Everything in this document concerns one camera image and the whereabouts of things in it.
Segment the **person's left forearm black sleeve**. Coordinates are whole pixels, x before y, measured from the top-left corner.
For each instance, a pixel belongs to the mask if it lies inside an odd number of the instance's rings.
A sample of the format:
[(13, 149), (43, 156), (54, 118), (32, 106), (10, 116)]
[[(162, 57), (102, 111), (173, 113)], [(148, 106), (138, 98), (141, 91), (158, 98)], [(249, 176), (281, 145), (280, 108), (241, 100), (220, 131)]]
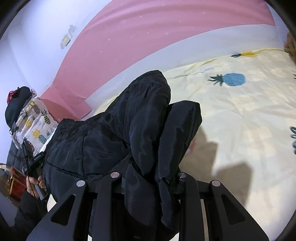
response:
[(26, 240), (32, 230), (48, 213), (48, 200), (49, 197), (40, 200), (30, 195), (27, 190), (23, 192), (13, 225), (13, 232), (17, 240)]

